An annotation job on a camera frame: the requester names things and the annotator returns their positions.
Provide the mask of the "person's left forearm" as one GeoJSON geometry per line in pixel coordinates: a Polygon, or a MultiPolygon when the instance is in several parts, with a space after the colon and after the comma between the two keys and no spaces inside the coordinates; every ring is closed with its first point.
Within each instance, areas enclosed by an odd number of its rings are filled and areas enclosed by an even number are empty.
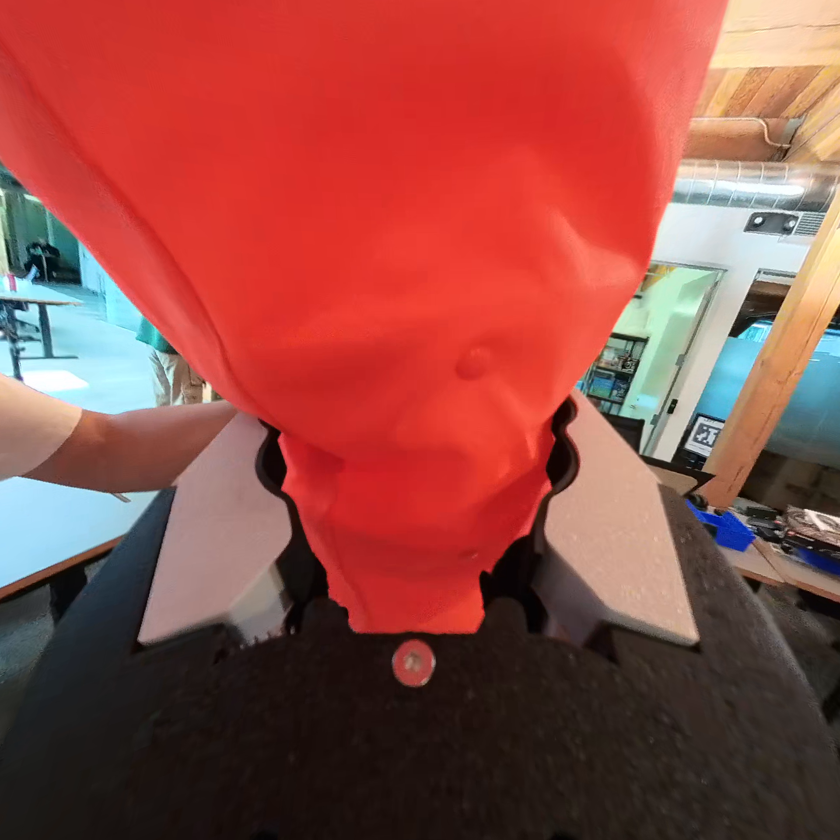
{"type": "Polygon", "coordinates": [[[88,411],[1,376],[1,480],[108,494],[173,485],[236,415],[227,402],[88,411]]]}

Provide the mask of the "white desk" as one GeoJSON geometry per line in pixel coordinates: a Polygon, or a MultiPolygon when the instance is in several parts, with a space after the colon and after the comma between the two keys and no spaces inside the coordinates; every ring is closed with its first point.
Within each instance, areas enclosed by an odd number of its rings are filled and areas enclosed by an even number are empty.
{"type": "Polygon", "coordinates": [[[1,484],[1,598],[114,548],[155,498],[15,478],[1,484]]]}

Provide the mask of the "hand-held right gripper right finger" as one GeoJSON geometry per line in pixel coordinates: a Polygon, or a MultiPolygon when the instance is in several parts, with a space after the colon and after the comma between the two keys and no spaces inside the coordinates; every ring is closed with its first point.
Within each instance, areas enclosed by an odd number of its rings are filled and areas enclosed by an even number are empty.
{"type": "Polygon", "coordinates": [[[582,394],[572,392],[570,406],[561,443],[571,446],[576,472],[546,497],[534,523],[543,634],[583,647],[603,627],[619,627],[696,646],[662,486],[582,394]]]}

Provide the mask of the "wooden side table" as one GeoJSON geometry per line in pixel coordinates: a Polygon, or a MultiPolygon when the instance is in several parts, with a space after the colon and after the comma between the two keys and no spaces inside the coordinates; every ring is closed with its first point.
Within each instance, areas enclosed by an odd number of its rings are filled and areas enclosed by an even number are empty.
{"type": "Polygon", "coordinates": [[[800,561],[789,558],[771,543],[760,538],[752,541],[744,551],[726,547],[719,550],[740,575],[749,580],[772,586],[787,585],[812,595],[839,603],[839,580],[800,561]]]}

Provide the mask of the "silver ventilation duct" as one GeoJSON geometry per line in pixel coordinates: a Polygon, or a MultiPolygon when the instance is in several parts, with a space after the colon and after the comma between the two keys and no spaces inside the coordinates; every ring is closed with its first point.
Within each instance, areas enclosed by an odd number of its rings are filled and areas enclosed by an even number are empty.
{"type": "Polygon", "coordinates": [[[825,213],[838,189],[838,164],[685,160],[672,203],[825,213]]]}

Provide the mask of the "red cloth garment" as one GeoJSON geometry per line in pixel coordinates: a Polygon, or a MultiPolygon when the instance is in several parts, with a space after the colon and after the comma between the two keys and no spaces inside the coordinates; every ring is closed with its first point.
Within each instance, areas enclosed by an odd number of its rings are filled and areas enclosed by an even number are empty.
{"type": "Polygon", "coordinates": [[[2,2],[2,162],[280,431],[356,631],[471,633],[727,2],[2,2]]]}

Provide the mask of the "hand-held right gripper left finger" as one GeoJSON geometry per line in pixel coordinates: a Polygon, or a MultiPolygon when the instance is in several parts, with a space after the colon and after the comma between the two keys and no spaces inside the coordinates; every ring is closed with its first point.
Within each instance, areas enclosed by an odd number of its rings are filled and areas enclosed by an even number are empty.
{"type": "Polygon", "coordinates": [[[326,591],[295,502],[278,432],[237,413],[182,473],[138,643],[172,643],[221,626],[236,642],[294,634],[326,591]]]}

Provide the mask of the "copper ceiling pipe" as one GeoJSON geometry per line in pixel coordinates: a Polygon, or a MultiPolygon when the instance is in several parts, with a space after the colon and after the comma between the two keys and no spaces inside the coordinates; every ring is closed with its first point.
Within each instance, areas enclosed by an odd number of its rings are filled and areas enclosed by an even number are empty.
{"type": "Polygon", "coordinates": [[[782,161],[803,118],[695,117],[690,121],[684,160],[782,161]]]}

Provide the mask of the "storage shelf with boxes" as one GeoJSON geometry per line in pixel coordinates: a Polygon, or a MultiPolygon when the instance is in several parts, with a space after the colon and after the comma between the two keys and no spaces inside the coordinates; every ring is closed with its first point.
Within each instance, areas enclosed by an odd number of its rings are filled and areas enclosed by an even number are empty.
{"type": "Polygon", "coordinates": [[[634,383],[648,338],[613,332],[577,389],[604,415],[618,415],[634,383]]]}

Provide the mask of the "wall vent with black device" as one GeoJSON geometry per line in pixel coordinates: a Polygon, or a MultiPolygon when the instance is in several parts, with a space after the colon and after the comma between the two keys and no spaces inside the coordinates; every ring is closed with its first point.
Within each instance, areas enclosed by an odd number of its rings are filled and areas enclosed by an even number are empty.
{"type": "Polygon", "coordinates": [[[755,211],[750,214],[742,232],[746,235],[770,237],[782,243],[810,247],[825,219],[825,213],[755,211]]]}

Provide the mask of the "glass door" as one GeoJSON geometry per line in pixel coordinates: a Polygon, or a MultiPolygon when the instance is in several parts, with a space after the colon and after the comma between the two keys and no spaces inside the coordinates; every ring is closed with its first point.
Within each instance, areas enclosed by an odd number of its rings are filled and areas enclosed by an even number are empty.
{"type": "Polygon", "coordinates": [[[723,269],[652,262],[612,332],[646,339],[619,413],[644,421],[641,451],[650,455],[688,353],[706,317],[723,269]]]}

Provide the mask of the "black and white tag sign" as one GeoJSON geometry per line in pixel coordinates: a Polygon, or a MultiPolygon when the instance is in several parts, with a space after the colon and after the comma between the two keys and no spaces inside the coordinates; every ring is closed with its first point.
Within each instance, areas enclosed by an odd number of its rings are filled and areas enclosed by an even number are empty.
{"type": "Polygon", "coordinates": [[[681,447],[696,456],[707,459],[712,452],[726,421],[716,416],[698,413],[688,426],[681,447]]]}

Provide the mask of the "glass partition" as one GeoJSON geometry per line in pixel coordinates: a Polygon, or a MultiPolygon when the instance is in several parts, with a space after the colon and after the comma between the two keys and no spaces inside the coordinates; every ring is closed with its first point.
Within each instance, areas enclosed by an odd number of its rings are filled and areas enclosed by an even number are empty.
{"type": "MultiPolygon", "coordinates": [[[[707,459],[688,449],[698,418],[728,419],[793,279],[792,274],[766,269],[753,279],[680,441],[678,455],[687,457],[688,466],[701,469],[707,459]]],[[[773,455],[839,468],[838,313],[819,339],[765,449],[773,455]]]]}

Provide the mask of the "wooden post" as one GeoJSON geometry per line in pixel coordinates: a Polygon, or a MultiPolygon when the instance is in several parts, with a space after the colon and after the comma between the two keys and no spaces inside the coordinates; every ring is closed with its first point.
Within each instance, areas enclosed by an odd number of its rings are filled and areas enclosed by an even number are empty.
{"type": "Polygon", "coordinates": [[[703,487],[714,508],[728,508],[781,419],[839,305],[839,191],[780,307],[707,460],[703,487]]]}

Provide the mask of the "blue plastic bin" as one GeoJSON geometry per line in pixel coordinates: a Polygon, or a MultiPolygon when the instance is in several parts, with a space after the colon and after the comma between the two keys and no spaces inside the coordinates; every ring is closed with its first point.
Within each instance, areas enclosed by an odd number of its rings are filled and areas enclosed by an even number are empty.
{"type": "Polygon", "coordinates": [[[719,547],[744,553],[753,545],[755,533],[732,512],[717,514],[701,510],[690,499],[686,499],[686,506],[719,547]]]}

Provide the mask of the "black boxes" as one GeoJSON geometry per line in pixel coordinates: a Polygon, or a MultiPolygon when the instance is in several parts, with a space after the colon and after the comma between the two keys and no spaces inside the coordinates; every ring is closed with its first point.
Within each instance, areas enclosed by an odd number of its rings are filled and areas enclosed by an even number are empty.
{"type": "Polygon", "coordinates": [[[839,519],[824,512],[787,507],[774,520],[751,525],[758,538],[786,559],[839,577],[839,519]]]}

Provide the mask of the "background standing table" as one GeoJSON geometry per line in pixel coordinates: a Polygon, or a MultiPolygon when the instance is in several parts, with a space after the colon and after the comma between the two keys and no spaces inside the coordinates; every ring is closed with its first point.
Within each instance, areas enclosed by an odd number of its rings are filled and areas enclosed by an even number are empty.
{"type": "Polygon", "coordinates": [[[18,382],[25,383],[21,362],[29,361],[30,357],[21,356],[19,348],[18,321],[15,315],[16,305],[35,305],[38,310],[38,335],[42,347],[42,355],[35,357],[36,360],[59,360],[74,361],[77,355],[57,355],[54,352],[51,322],[49,320],[49,307],[55,308],[78,308],[82,301],[69,297],[68,295],[53,294],[47,292],[24,293],[21,290],[2,291],[1,293],[1,333],[2,339],[6,341],[9,358],[13,369],[13,378],[18,382]]]}

